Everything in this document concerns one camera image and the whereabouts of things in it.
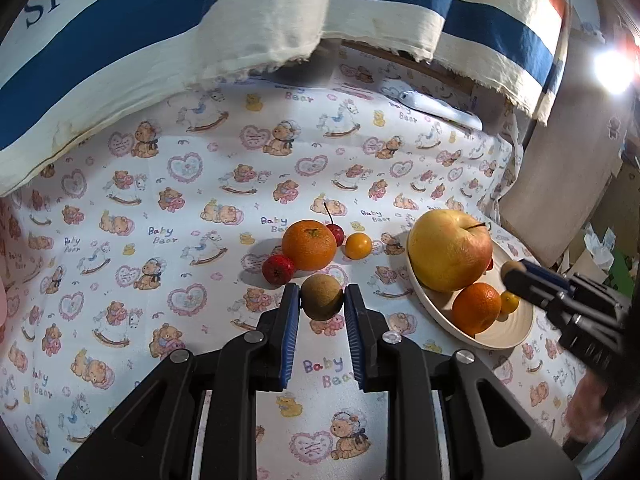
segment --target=cherry stem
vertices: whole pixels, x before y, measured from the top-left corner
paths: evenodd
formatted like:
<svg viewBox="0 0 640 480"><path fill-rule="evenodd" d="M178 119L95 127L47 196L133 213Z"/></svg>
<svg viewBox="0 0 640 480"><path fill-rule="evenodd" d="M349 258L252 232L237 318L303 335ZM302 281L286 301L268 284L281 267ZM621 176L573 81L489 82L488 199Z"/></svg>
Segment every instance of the cherry stem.
<svg viewBox="0 0 640 480"><path fill-rule="evenodd" d="M334 223L334 219L331 216L331 213L329 213L329 208L326 206L326 202L322 202L324 204L324 208L326 209L326 213L329 215L329 220L331 220L331 223Z"/></svg>
<svg viewBox="0 0 640 480"><path fill-rule="evenodd" d="M472 225L471 227L465 227L465 231L469 231L469 229L473 229L474 227L484 227L486 226L486 222L482 222L481 224Z"/></svg>

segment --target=metal bolt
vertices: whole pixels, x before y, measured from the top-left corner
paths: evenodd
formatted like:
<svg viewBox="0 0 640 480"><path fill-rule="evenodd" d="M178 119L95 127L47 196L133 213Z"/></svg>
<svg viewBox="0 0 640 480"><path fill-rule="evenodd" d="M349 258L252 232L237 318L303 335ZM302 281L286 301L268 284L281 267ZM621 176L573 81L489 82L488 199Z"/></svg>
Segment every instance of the metal bolt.
<svg viewBox="0 0 640 480"><path fill-rule="evenodd" d="M244 340L248 343L259 343L264 339L264 334L259 330L251 330L244 334Z"/></svg>
<svg viewBox="0 0 640 480"><path fill-rule="evenodd" d="M178 348L177 350L171 352L169 358L176 364L185 363L189 360L189 352L187 352L184 348Z"/></svg>
<svg viewBox="0 0 640 480"><path fill-rule="evenodd" d="M469 365L476 360L476 356L473 355L469 350L458 350L456 352L456 359L462 364Z"/></svg>
<svg viewBox="0 0 640 480"><path fill-rule="evenodd" d="M383 333L382 341L389 343L390 345L397 345L402 341L402 336L398 332L389 330L388 332Z"/></svg>

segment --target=white device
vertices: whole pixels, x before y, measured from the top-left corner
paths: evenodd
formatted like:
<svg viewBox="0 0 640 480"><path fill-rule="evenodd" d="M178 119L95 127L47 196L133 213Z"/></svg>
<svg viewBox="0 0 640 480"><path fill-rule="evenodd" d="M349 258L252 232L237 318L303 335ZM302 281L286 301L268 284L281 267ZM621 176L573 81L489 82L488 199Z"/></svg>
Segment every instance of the white device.
<svg viewBox="0 0 640 480"><path fill-rule="evenodd" d="M429 97L428 95L421 94L414 90L406 90L400 93L398 100L404 106L412 108L413 110L418 110L419 112L424 112L429 115L435 115L436 117L452 121L473 130L482 131L482 121L478 116L471 112L463 112L458 108L454 108L440 99Z"/></svg>

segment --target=red fruit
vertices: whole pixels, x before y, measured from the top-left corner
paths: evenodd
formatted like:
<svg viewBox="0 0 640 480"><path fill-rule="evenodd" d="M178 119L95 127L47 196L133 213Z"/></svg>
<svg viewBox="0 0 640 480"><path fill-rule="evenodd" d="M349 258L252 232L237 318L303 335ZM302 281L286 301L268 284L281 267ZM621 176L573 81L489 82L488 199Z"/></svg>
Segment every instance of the red fruit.
<svg viewBox="0 0 640 480"><path fill-rule="evenodd" d="M340 247L344 241L344 231L342 228L338 224L327 224L326 227L334 234L336 247Z"/></svg>
<svg viewBox="0 0 640 480"><path fill-rule="evenodd" d="M293 260L284 254L269 256L262 264L262 275L270 285L280 286L289 283L295 272Z"/></svg>

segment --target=green object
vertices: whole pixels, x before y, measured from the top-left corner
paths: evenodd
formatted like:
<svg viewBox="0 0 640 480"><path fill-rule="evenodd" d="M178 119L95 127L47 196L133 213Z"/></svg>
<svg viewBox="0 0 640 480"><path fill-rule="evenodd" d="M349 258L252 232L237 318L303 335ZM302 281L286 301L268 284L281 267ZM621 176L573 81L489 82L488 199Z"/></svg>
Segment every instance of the green object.
<svg viewBox="0 0 640 480"><path fill-rule="evenodd" d="M617 248L613 249L613 265L609 269L610 287L617 290L620 294L631 298L634 293L634 280L629 275L629 269L626 266L626 256Z"/></svg>

